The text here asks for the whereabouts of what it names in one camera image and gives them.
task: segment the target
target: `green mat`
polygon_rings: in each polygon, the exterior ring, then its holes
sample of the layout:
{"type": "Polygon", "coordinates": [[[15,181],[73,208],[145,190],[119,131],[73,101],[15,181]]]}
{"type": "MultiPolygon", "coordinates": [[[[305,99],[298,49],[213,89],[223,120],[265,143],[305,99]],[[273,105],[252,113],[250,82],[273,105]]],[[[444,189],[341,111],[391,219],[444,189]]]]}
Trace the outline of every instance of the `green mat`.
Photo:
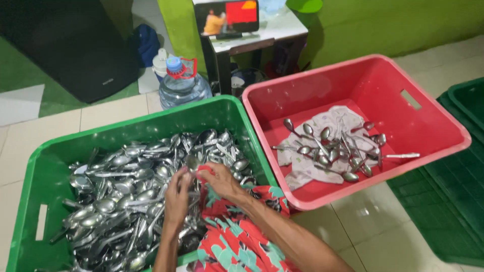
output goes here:
{"type": "MultiPolygon", "coordinates": [[[[0,37],[0,92],[13,91],[30,86],[45,84],[39,118],[68,110],[87,107],[78,101],[55,80],[44,73],[37,65],[0,37]]],[[[92,105],[114,101],[138,94],[138,82],[130,84],[120,92],[92,105]]]]}
{"type": "Polygon", "coordinates": [[[437,99],[469,131],[471,146],[388,181],[436,256],[484,267],[484,78],[437,99]]]}

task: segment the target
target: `green wall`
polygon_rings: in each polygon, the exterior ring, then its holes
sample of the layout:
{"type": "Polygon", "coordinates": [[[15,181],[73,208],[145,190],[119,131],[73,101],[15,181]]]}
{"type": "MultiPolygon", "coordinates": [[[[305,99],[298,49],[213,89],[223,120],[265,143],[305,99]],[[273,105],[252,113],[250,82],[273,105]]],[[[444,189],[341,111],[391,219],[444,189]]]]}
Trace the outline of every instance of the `green wall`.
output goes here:
{"type": "MultiPolygon", "coordinates": [[[[300,65],[311,61],[316,68],[373,53],[401,56],[484,33],[484,0],[323,2],[300,65]]],[[[202,59],[192,1],[158,3],[175,53],[202,59]]],[[[204,62],[199,67],[204,70],[204,62]]]]}

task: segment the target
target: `person's right hand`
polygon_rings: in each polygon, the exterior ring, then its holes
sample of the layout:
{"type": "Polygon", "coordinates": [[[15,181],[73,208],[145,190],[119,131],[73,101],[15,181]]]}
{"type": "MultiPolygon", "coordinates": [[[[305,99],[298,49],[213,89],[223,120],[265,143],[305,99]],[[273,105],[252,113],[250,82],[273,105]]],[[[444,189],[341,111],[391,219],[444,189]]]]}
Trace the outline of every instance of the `person's right hand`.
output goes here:
{"type": "Polygon", "coordinates": [[[227,166],[211,162],[207,162],[205,165],[210,167],[215,172],[215,175],[212,175],[207,170],[199,171],[198,175],[206,180],[220,197],[234,202],[234,198],[237,195],[246,194],[227,166]]]}

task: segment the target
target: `plastic water bottle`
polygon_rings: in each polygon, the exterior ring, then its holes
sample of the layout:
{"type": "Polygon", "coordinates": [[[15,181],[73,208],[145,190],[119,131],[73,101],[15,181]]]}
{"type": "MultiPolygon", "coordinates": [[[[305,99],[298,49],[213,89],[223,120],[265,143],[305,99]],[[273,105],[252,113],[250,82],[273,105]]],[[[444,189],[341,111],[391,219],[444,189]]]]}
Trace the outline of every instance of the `plastic water bottle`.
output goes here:
{"type": "Polygon", "coordinates": [[[261,20],[267,21],[276,17],[285,4],[286,0],[259,0],[261,20]]]}
{"type": "Polygon", "coordinates": [[[197,59],[168,58],[166,73],[159,89],[163,109],[212,97],[209,83],[197,73],[197,59]]]}

